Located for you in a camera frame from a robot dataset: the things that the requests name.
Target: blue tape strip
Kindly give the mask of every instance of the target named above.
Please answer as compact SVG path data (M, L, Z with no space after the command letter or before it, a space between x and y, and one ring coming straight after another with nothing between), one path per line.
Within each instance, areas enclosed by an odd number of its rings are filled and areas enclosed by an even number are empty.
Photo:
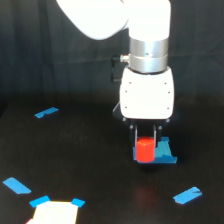
M42 112L40 112L40 113L35 114L35 117L37 117L37 118L42 118L45 114L52 114L52 113L54 113L54 112L56 112L56 111L58 111L58 109L55 108L55 107L52 107L52 108L50 108L50 109L47 109L47 110L45 110L45 111L42 111Z
M3 181L3 184L5 184L8 188L10 188L16 194L29 194L31 192L29 188L24 186L22 183L20 183L18 180L16 180L13 177Z
M73 205L76 205L78 206L79 208L81 208L84 204L85 204L85 201L82 201L82 200L79 200L77 198L74 198L71 202Z
M30 201L30 205L33 208L36 208L38 205L43 204L43 203L45 203L47 201L50 201L50 198L46 195L44 197L41 197L41 198L38 198L36 200Z
M186 202L191 201L194 198L199 197L200 195L202 195L200 190L197 187L192 187L191 189L176 195L175 197L173 197L173 199L179 204L185 204Z

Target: black floor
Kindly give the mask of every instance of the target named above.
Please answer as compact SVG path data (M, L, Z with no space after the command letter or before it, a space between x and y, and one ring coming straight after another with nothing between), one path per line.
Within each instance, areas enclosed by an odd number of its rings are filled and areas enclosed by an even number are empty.
M177 108L163 134L177 164L140 167L113 106L54 106L59 112L37 119L48 108L11 103L0 119L0 181L32 190L17 195L0 183L0 223L25 223L29 201L44 195L85 200L77 224L224 223L224 108ZM193 186L203 196L174 202Z

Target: dark background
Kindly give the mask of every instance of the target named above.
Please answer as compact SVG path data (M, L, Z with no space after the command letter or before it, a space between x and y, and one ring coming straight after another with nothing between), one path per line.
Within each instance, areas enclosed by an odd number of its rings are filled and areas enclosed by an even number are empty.
M51 104L118 101L119 86L110 82L110 58L128 53L128 30L91 40L54 0L0 4L1 98ZM169 65L176 101L222 105L224 2L171 0L171 6Z
M29 201L44 195L85 200L77 224L224 223L224 1L171 5L176 103L163 136L178 161L141 167L112 117L110 58L128 54L128 30L95 41L54 0L0 0L0 183L14 177L32 190L0 184L0 223L25 223ZM59 111L34 117L50 106ZM174 202L193 186L202 197Z

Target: white cylinder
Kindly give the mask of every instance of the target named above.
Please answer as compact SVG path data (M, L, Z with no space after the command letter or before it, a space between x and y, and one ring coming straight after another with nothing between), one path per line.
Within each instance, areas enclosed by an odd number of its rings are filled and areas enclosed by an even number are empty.
M126 0L129 36L140 41L169 37L171 6L168 0Z

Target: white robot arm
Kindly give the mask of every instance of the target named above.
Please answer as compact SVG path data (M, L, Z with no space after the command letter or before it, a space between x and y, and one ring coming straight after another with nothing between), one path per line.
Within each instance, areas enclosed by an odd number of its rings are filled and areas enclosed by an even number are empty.
M120 111L131 121L133 146L139 119L154 120L154 140L161 138L162 121L173 113L174 83L167 66L171 6L169 0L57 0L86 36L103 40L129 28L130 53L120 85Z

